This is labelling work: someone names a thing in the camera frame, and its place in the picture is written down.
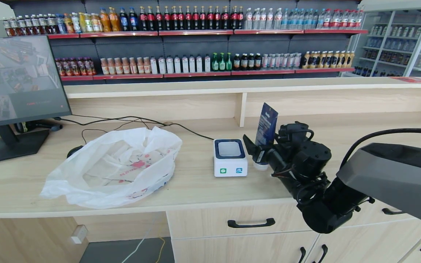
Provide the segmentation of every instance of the monitor screen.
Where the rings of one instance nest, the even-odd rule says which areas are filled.
[[[0,125],[70,115],[48,38],[0,38]]]

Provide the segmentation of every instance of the white plastic bag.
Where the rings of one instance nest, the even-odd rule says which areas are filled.
[[[158,127],[111,131],[53,170],[40,196],[65,195],[70,204],[96,209],[134,203],[170,180],[181,145]]]

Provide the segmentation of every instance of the convenience store counter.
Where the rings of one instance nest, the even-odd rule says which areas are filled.
[[[325,168],[330,180],[358,138],[378,130],[421,127],[421,83],[393,78],[76,85],[65,90],[78,115],[172,120],[213,138],[254,136],[266,102],[279,112],[278,125],[296,120],[307,123],[315,132],[314,141],[331,149],[333,157]],[[88,128],[112,130],[117,126],[113,122]],[[399,262],[420,248],[421,221],[407,214],[384,215],[382,208],[395,208],[379,201],[362,205],[360,213],[329,235],[314,233],[301,218],[296,202],[269,171],[256,171],[250,165],[247,178],[215,178],[212,144],[176,126],[166,128],[183,140],[174,176],[144,200],[92,210],[69,205],[64,197],[40,198],[48,173],[70,149],[83,144],[80,133],[84,128],[66,124],[50,134],[38,154],[0,162],[0,251],[5,251],[0,253],[0,262],[78,262],[88,242],[140,239],[152,224],[148,238],[171,236],[177,263],[234,262],[235,256],[252,262],[269,252],[271,262],[297,262],[302,246],[308,252],[306,260],[315,261],[322,254],[322,244],[332,251],[323,262]],[[101,134],[88,131],[85,137],[89,141]],[[421,147],[421,134],[390,135],[375,141]],[[276,224],[267,228],[227,226],[227,220],[256,224],[266,218],[275,218]],[[82,244],[69,238],[77,225],[88,229]],[[387,236],[379,241],[383,233]],[[338,235],[352,235],[361,242],[340,241]],[[287,249],[271,251],[258,246],[277,241]],[[235,244],[234,249],[221,252],[229,243]],[[349,250],[357,254],[345,253]]]

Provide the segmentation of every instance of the computer mouse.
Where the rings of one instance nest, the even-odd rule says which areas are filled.
[[[69,156],[73,155],[75,152],[79,151],[83,146],[77,146],[75,148],[72,148],[68,153],[66,158],[69,158]]]

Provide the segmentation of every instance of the monitor stand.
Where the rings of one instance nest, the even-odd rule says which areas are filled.
[[[0,161],[34,155],[49,133],[50,130],[40,130],[15,135],[9,125],[0,126]]]

